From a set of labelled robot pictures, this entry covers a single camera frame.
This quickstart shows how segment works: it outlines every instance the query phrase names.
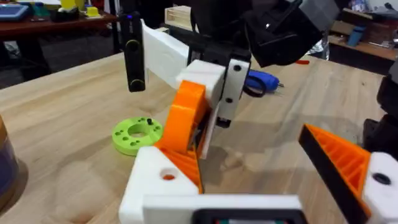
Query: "white 3d-printed part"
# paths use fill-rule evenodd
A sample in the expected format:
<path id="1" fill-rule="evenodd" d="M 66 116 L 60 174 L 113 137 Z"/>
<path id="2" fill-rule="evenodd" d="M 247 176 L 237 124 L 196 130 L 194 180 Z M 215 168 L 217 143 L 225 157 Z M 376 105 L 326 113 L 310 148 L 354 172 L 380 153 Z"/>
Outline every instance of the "white 3d-printed part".
<path id="1" fill-rule="evenodd" d="M 223 89 L 225 67 L 201 60 L 194 60 L 177 76 L 180 86 L 182 80 L 206 86 L 206 100 L 211 108 L 216 108 Z"/>
<path id="2" fill-rule="evenodd" d="M 391 184 L 382 184 L 374 176 L 382 174 Z M 372 212 L 368 223 L 398 222 L 398 162 L 383 152 L 371 154 L 363 199 Z"/>
<path id="3" fill-rule="evenodd" d="M 187 66 L 188 46 L 164 32 L 147 27 L 144 20 L 141 22 L 145 68 L 178 89 L 175 78 Z"/>
<path id="4" fill-rule="evenodd" d="M 163 176 L 174 179 L 165 180 Z M 198 187 L 155 146 L 141 147 L 119 208 L 121 224 L 144 224 L 146 195 L 197 195 Z"/>
<path id="5" fill-rule="evenodd" d="M 194 211 L 201 208 L 301 210 L 302 206 L 296 195 L 153 195 L 144 201 L 145 223 L 188 224 Z"/>

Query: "background table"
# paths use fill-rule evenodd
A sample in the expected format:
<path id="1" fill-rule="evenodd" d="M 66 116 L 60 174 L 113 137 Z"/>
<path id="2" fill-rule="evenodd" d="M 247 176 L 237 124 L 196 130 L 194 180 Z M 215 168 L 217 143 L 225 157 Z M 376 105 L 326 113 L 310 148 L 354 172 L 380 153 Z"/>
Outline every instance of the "background table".
<path id="1" fill-rule="evenodd" d="M 340 224 L 297 138 L 310 123 L 361 142 L 363 121 L 383 114 L 376 101 L 382 77 L 306 59 L 309 65 L 266 69 L 285 85 L 275 95 L 243 94 L 231 127 L 215 130 L 200 162 L 203 182 L 207 193 L 298 194 L 310 223 Z M 113 148 L 111 130 L 134 116 L 164 123 L 174 95 L 154 75 L 146 91 L 129 93 L 122 54 L 1 90 L 22 184 L 0 223 L 118 223 L 134 158 Z"/>
<path id="2" fill-rule="evenodd" d="M 120 51 L 116 16 L 106 12 L 100 12 L 103 16 L 99 19 L 87 19 L 83 16 L 79 20 L 68 22 L 52 22 L 50 19 L 43 22 L 31 22 L 31 16 L 27 16 L 19 22 L 0 22 L 0 44 L 6 40 L 16 40 L 19 51 L 24 59 L 24 68 L 21 69 L 25 80 L 35 79 L 51 73 L 38 38 L 48 34 L 59 34 L 76 29 L 104 28 L 107 23 L 113 25 L 113 50 Z M 0 56 L 6 55 L 4 46 L 0 46 Z"/>
<path id="3" fill-rule="evenodd" d="M 116 21 L 116 16 L 106 12 L 100 12 L 103 16 L 99 19 L 87 19 L 80 17 L 79 20 L 68 22 L 52 22 L 50 19 L 43 22 L 31 22 L 32 17 L 28 16 L 19 22 L 0 22 L 0 40 L 18 39 L 22 35 L 42 35 L 54 31 L 103 26 L 104 24 Z"/>

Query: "orange 3d-printed part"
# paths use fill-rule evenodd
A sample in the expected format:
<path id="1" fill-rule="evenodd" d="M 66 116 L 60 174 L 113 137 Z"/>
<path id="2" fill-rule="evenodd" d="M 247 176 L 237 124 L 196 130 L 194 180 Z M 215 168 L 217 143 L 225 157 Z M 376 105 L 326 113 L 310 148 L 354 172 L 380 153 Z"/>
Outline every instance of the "orange 3d-printed part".
<path id="1" fill-rule="evenodd" d="M 320 128 L 306 124 L 300 144 L 314 163 L 342 212 L 353 213 L 355 205 L 364 219 L 371 212 L 362 200 L 370 152 Z"/>
<path id="2" fill-rule="evenodd" d="M 189 81 L 181 82 L 167 118 L 162 138 L 155 143 L 158 147 L 203 193 L 198 158 L 201 154 L 210 107 L 205 98 L 206 87 Z M 196 134 L 201 132 L 198 144 Z"/>

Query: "wooden table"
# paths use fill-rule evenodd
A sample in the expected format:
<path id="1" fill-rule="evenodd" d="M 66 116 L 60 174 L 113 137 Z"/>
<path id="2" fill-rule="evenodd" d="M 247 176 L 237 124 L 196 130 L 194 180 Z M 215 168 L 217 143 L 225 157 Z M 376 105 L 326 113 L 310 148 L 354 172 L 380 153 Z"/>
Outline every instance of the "wooden table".
<path id="1" fill-rule="evenodd" d="M 231 127 L 216 129 L 201 161 L 203 181 L 208 193 L 298 194 L 310 223 L 340 224 L 297 138 L 310 123 L 360 142 L 363 121 L 383 114 L 376 102 L 382 77 L 306 59 L 309 65 L 266 69 L 285 85 L 277 94 L 243 95 Z M 154 75 L 145 92 L 129 93 L 122 54 L 1 90 L 21 185 L 0 223 L 118 223 L 134 158 L 113 148 L 111 130 L 134 116 L 164 123 L 174 95 Z"/>

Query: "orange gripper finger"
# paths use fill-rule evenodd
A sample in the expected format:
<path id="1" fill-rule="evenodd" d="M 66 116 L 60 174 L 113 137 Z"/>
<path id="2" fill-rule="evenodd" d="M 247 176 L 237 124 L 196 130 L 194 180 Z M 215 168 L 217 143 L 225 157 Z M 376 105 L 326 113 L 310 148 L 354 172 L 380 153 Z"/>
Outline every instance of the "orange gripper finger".
<path id="1" fill-rule="evenodd" d="M 205 98 L 206 87 L 201 84 L 183 81 L 171 105 L 162 138 L 155 143 L 195 185 L 200 193 L 203 187 L 200 179 L 198 158 L 206 129 L 196 146 L 195 131 L 199 123 L 210 111 Z"/>

